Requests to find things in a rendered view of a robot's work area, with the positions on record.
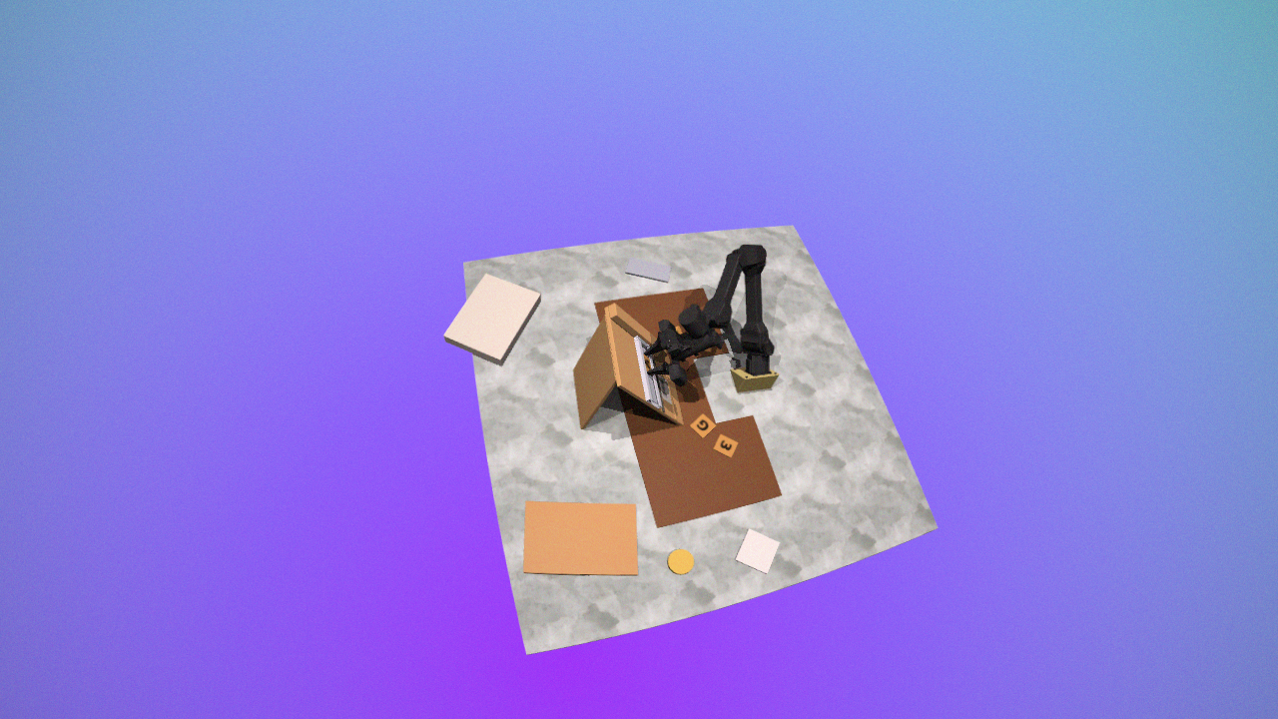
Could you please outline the grey flat square tile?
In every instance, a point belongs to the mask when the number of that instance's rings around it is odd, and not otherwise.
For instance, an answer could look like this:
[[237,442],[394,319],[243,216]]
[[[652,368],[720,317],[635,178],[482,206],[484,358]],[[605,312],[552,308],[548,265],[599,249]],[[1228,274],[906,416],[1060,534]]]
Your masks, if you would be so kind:
[[627,269],[625,275],[636,275],[636,277],[651,278],[651,281],[659,281],[663,284],[668,284],[671,268],[672,266],[663,266],[658,263],[649,263],[649,261],[629,258]]

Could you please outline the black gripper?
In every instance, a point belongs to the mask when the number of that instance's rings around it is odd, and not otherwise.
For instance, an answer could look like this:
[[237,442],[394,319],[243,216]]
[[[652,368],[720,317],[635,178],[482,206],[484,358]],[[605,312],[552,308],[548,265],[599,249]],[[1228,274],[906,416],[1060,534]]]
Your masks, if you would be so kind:
[[[671,331],[676,332],[675,324],[672,324],[668,321],[662,321],[658,324],[659,324],[661,333],[665,332],[665,331],[667,331],[667,329],[671,329]],[[659,341],[659,335],[661,333],[658,332],[658,338],[657,338],[656,344],[652,345],[651,347],[648,347],[648,350],[644,354],[645,356],[651,356],[652,354],[658,354],[661,351],[665,351],[665,347],[661,347],[661,341]],[[684,345],[689,346],[688,351],[684,351],[682,355],[679,355],[676,358],[674,358],[672,355],[670,355],[672,363],[667,364],[665,361],[662,365],[657,365],[656,368],[652,368],[651,372],[647,372],[648,374],[668,374],[670,378],[671,378],[671,381],[674,381],[677,386],[682,386],[682,384],[688,383],[688,374],[682,369],[682,365],[680,365],[679,360],[680,361],[686,361],[685,358],[690,358],[690,356],[695,356],[697,358],[699,355],[699,351],[697,350],[697,347],[695,347],[695,345],[694,345],[694,342],[691,340],[691,336],[688,335],[688,332],[685,332],[685,335],[686,335],[686,337],[684,338]]]

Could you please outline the tan flat rectangular card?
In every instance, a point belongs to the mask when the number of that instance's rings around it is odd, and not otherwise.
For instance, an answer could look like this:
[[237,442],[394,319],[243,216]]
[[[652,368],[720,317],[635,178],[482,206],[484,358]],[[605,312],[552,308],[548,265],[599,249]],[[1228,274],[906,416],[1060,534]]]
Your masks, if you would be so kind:
[[638,576],[636,504],[525,501],[524,573]]

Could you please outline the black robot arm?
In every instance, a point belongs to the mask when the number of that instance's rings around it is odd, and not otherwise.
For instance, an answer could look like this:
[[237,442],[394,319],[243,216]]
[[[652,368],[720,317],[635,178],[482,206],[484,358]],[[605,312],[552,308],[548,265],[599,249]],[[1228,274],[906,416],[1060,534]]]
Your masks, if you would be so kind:
[[[731,299],[737,289],[741,272],[748,287],[748,324],[740,329],[740,342],[743,354],[748,354],[748,374],[772,374],[771,356],[773,344],[771,333],[763,323],[762,313],[762,287],[760,273],[766,266],[767,252],[760,245],[741,245],[727,255],[723,273],[721,275],[714,298],[707,301],[700,312],[700,307],[691,304],[679,315],[679,323],[688,331],[699,352],[708,347],[722,347],[723,336],[717,335],[713,328],[725,329],[732,317]],[[661,347],[674,358],[688,351],[684,345],[685,333],[667,329],[659,335]]]

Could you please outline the yellow round disc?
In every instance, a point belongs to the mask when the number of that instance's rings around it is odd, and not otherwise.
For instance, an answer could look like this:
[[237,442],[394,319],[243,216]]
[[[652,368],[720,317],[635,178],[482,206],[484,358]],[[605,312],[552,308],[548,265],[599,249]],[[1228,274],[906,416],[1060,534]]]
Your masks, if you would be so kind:
[[693,568],[694,558],[691,556],[691,552],[677,549],[670,552],[667,564],[668,570],[672,570],[674,573],[689,573],[690,570]]

